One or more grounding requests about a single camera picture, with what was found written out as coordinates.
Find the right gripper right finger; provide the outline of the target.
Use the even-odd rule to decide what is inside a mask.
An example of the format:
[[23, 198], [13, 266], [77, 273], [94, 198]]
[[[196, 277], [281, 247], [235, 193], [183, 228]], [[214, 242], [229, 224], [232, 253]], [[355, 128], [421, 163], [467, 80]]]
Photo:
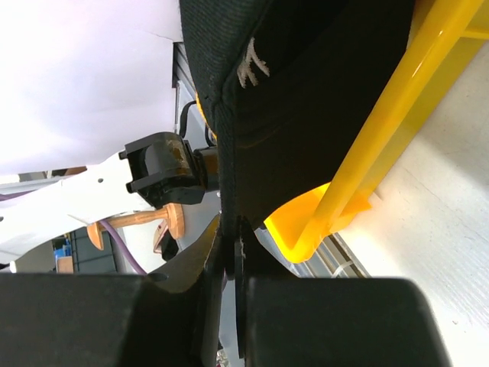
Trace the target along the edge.
[[245, 219], [235, 243], [238, 351], [247, 366], [447, 366], [420, 289], [402, 278], [300, 278]]

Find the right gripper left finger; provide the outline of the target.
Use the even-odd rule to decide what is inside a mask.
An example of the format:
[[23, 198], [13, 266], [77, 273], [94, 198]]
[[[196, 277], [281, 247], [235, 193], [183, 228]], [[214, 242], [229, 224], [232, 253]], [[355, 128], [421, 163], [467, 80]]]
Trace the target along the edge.
[[219, 220], [146, 275], [1, 276], [3, 366], [214, 366]]

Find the black cap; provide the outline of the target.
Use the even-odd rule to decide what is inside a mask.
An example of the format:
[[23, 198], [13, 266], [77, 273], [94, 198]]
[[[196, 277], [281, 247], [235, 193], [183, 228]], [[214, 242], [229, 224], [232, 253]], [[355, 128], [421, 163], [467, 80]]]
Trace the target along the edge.
[[412, 1], [181, 1], [217, 138], [229, 276], [242, 222], [329, 182], [406, 51]]

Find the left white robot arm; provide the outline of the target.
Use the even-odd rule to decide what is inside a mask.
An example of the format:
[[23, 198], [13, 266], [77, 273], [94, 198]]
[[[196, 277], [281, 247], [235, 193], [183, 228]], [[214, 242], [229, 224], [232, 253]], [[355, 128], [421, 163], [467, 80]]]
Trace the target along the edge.
[[125, 146], [86, 171], [23, 193], [1, 197], [1, 267], [58, 236], [109, 218], [124, 225], [149, 221], [159, 209], [202, 202], [218, 183], [217, 149], [192, 150], [172, 132]]

